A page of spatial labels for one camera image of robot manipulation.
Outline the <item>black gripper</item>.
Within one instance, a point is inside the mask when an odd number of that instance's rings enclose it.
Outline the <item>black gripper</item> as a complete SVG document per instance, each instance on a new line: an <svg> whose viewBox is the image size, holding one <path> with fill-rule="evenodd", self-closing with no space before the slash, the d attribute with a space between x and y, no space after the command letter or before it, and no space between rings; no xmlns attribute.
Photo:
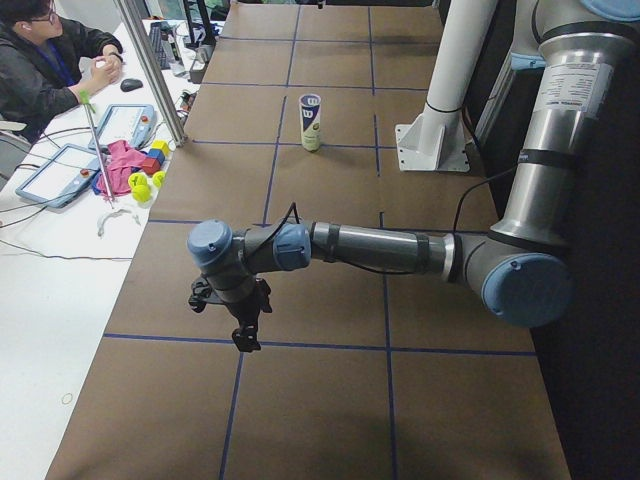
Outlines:
<svg viewBox="0 0 640 480"><path fill-rule="evenodd" d="M240 324L231 338L240 352L260 351L258 319L262 312L272 313L269 296L271 288L264 279L256 279L249 295L238 302L229 303L227 309Z"/></svg>

